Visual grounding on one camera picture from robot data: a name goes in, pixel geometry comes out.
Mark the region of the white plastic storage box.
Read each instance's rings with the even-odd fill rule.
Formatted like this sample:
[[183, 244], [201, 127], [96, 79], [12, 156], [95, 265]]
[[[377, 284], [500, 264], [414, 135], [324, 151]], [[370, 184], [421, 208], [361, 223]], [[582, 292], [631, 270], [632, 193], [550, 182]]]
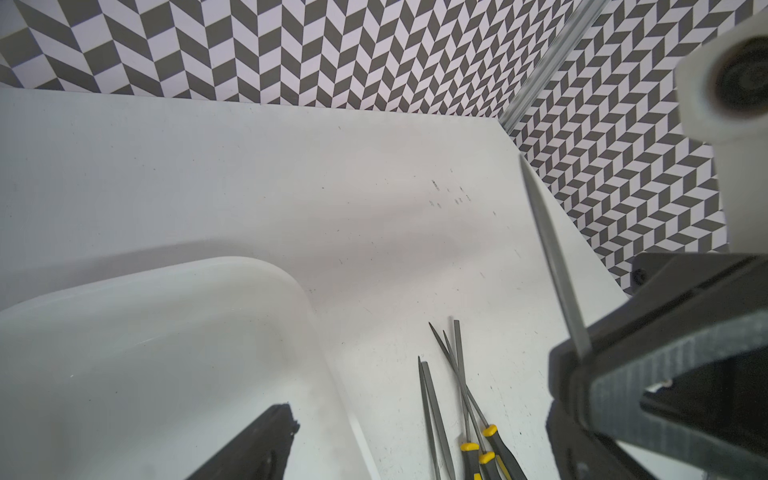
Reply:
[[289, 479], [375, 479], [314, 311], [280, 268], [219, 257], [39, 296], [1, 314], [5, 479], [184, 479], [269, 407]]

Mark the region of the file tool three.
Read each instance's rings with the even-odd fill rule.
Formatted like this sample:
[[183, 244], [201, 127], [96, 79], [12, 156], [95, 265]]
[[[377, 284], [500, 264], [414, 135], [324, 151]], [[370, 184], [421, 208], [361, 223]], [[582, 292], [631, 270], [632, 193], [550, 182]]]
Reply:
[[458, 389], [461, 395], [461, 412], [464, 426], [464, 441], [460, 446], [462, 459], [464, 461], [464, 478], [469, 480], [481, 480], [481, 469], [478, 461], [479, 445], [472, 441], [470, 434], [470, 414], [467, 397], [465, 393], [465, 381], [462, 379], [461, 361], [460, 361], [460, 321], [453, 319], [453, 359], [457, 376]]

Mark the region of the file tool two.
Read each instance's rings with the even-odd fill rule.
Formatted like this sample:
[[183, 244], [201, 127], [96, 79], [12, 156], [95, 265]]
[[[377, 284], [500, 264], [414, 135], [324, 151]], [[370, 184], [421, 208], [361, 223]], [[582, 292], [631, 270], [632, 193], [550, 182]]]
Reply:
[[451, 456], [450, 445], [449, 445], [447, 434], [445, 431], [442, 412], [440, 410], [429, 364], [426, 361], [421, 360], [420, 367], [424, 372], [426, 391], [427, 391], [427, 396], [429, 398], [431, 413], [432, 413], [432, 417], [433, 417], [434, 425], [436, 429], [437, 442], [440, 446], [440, 451], [444, 459], [448, 478], [451, 480], [454, 480], [456, 478], [456, 472], [455, 472], [454, 463]]

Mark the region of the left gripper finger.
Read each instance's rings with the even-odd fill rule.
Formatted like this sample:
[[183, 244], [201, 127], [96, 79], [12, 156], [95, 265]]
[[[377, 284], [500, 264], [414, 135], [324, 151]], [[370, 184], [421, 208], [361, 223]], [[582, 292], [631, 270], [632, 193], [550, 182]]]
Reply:
[[280, 480], [298, 431], [290, 405], [272, 405], [188, 479]]

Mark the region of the right corner aluminium post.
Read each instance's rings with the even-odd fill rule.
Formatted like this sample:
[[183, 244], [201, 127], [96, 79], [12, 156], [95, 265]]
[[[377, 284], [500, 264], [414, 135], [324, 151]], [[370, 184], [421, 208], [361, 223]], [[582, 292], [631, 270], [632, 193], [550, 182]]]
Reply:
[[500, 116], [499, 123], [507, 134], [512, 134], [526, 111], [608, 3], [608, 0], [584, 0], [574, 9], [563, 30], [555, 37], [526, 83]]

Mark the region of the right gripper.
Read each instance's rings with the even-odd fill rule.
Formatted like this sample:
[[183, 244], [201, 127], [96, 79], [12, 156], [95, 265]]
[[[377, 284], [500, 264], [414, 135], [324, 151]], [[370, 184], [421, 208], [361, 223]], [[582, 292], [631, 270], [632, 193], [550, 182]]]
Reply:
[[633, 445], [725, 479], [767, 475], [767, 259], [644, 253], [632, 297], [549, 355], [564, 479], [647, 479]]

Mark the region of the file tool four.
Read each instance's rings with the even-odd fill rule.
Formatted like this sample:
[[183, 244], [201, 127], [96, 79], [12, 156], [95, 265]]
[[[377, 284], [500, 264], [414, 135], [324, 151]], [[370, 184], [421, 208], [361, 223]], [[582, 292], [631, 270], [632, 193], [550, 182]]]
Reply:
[[483, 479], [501, 480], [502, 477], [499, 474], [496, 466], [496, 456], [492, 451], [486, 448], [486, 445], [484, 443], [484, 437], [481, 433], [478, 419], [475, 416], [475, 409], [474, 409], [472, 396], [466, 384], [462, 335], [460, 340], [460, 361], [461, 361], [462, 379], [465, 381], [465, 393], [467, 397], [467, 403], [469, 406], [470, 421], [472, 422], [472, 426], [475, 431], [475, 436], [477, 437], [477, 443], [479, 445], [480, 454], [479, 454], [478, 461], [479, 461], [480, 469], [482, 470]]

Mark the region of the file tool five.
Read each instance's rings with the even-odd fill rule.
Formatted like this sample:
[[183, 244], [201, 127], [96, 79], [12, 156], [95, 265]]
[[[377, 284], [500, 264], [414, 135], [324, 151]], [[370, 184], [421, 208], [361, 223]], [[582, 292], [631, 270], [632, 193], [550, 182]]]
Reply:
[[[448, 360], [455, 375], [454, 359], [453, 359], [453, 344], [448, 339], [448, 335], [443, 333], [443, 339], [440, 339], [440, 335], [432, 324], [429, 324], [430, 330], [436, 338], [436, 341], [443, 352], [444, 356]], [[475, 416], [478, 419], [481, 433], [484, 437], [484, 443], [486, 448], [492, 451], [496, 456], [496, 466], [502, 479], [507, 480], [519, 480], [526, 479], [527, 476], [523, 472], [523, 469], [512, 453], [511, 449], [504, 443], [499, 433], [498, 427], [489, 422], [480, 408], [477, 400], [469, 389], [474, 403]]]

